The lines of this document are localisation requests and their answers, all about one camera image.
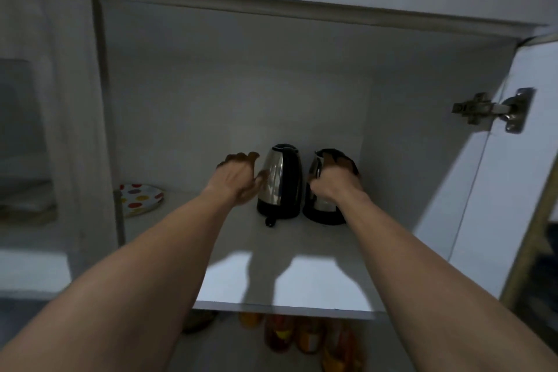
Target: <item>colorful dotted plate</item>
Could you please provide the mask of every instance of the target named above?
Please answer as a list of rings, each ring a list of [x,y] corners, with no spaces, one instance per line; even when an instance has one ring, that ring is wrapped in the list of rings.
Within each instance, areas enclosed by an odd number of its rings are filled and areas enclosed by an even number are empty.
[[[124,217],[149,212],[159,206],[164,199],[163,190],[145,184],[121,184],[122,212]]]

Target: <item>metal hinge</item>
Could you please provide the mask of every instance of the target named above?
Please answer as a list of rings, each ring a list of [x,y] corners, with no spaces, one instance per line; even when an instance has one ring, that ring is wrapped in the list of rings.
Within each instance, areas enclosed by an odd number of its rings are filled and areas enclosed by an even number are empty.
[[[506,132],[519,134],[525,126],[535,91],[532,87],[520,88],[515,96],[502,104],[493,103],[486,93],[477,93],[472,100],[454,103],[451,113],[465,116],[467,123],[472,125],[479,124],[481,118],[498,116],[507,122]]]

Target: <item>person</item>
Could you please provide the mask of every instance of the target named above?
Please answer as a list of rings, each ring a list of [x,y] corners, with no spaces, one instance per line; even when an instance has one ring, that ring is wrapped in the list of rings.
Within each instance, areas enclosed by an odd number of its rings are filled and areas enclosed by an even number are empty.
[[[417,370],[558,370],[558,357],[497,299],[373,204],[349,161],[325,156],[312,191],[356,234]],[[70,284],[4,347],[0,370],[163,370],[227,214],[267,178],[254,177],[256,158],[227,156],[198,197]]]

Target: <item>stainless steel kettle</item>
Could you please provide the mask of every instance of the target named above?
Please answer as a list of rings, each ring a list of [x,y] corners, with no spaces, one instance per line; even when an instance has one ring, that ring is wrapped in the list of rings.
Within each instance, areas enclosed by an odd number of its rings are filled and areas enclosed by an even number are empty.
[[[269,177],[258,194],[258,212],[273,227],[277,219],[298,216],[302,202],[303,169],[298,149],[290,144],[276,144],[269,151],[263,169]]]
[[[322,149],[315,152],[314,161],[310,166],[310,177],[320,177],[321,171],[324,167],[324,153],[329,153],[335,161],[337,161],[338,158],[349,159],[353,165],[353,173],[358,175],[357,166],[353,160],[347,157],[342,151],[336,149]],[[306,185],[303,213],[308,219],[325,225],[341,225],[342,223],[346,223],[343,214],[335,203],[321,197],[317,197],[317,195],[310,189],[310,184]]]

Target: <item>glass cabinet door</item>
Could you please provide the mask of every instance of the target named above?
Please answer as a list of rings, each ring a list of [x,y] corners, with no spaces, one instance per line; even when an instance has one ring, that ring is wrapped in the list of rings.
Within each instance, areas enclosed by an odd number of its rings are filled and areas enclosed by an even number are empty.
[[[118,247],[92,0],[0,0],[0,297]]]

